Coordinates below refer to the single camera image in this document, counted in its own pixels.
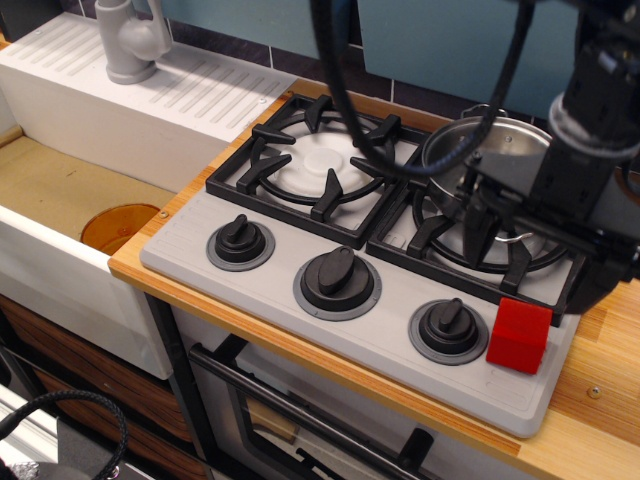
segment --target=white faucet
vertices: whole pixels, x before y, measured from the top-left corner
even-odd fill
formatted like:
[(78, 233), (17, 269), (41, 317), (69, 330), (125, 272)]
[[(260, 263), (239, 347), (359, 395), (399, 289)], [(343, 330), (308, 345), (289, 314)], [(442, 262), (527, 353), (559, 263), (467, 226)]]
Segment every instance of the white faucet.
[(153, 20), (139, 20), (132, 0), (98, 0), (96, 17), (107, 56), (107, 74), (123, 85), (142, 82), (156, 71), (156, 59), (171, 50), (161, 0), (147, 0)]

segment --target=silver pot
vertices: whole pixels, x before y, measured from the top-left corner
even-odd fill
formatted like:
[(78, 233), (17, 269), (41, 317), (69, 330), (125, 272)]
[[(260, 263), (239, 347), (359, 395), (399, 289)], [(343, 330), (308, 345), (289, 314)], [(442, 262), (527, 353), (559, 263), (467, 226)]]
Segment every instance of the silver pot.
[[(434, 163), (451, 152), (456, 145), (475, 130), (481, 119), (481, 117), (473, 116), (455, 120), (433, 133), (424, 147), (423, 159), (425, 163)], [(491, 152), (512, 155), (515, 158), (526, 157), (544, 154), (550, 142), (551, 136), (549, 134), (531, 124), (512, 118), (498, 117), (491, 127), (489, 135), (477, 149), (477, 154)], [(466, 172), (467, 167), (460, 164), (448, 172), (431, 177), (427, 187), (427, 193), (436, 207), (445, 216), (456, 221), (460, 221), (464, 217), (462, 204), (456, 193)], [(518, 237), (523, 239), (525, 246), (534, 257), (544, 245), (544, 239), (530, 233), (518, 232)], [(502, 237), (496, 237), (496, 239), (504, 243)], [(499, 257), (506, 255), (506, 249), (503, 247), (502, 250), (504, 250), (504, 254), (498, 254)]]

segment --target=red block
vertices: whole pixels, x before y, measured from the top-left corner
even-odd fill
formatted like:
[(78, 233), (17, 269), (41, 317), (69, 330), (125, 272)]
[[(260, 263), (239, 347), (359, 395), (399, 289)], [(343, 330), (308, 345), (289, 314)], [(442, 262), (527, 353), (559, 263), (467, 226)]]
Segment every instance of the red block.
[(503, 298), (491, 334), (487, 362), (521, 372), (538, 372), (553, 311)]

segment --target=wooden countertop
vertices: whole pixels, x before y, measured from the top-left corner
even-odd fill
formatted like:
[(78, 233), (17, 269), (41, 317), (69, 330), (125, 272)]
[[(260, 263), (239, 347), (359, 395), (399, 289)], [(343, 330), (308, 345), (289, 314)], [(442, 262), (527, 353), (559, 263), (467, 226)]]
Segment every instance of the wooden countertop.
[[(306, 81), (292, 90), (317, 96)], [(258, 119), (264, 122), (278, 100)], [(355, 97), (360, 111), (396, 113), (427, 131), (446, 119)], [(199, 191), (206, 178), (248, 138), (236, 139), (109, 261), (113, 274), (135, 287), (271, 350), (383, 405), (540, 478), (640, 479), (640, 283), (621, 284), (585, 314), (573, 341), (542, 428), (519, 439), (443, 405), (340, 355), (232, 308), (142, 266), (145, 243)], [(601, 391), (594, 399), (588, 392)]]

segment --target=orange bowl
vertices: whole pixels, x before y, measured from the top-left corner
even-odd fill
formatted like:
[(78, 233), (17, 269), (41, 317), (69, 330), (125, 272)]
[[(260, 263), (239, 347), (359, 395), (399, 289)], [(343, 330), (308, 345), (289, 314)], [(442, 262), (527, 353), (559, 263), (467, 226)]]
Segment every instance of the orange bowl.
[(113, 255), (159, 211), (158, 207), (144, 203), (109, 208), (89, 220), (80, 241)]

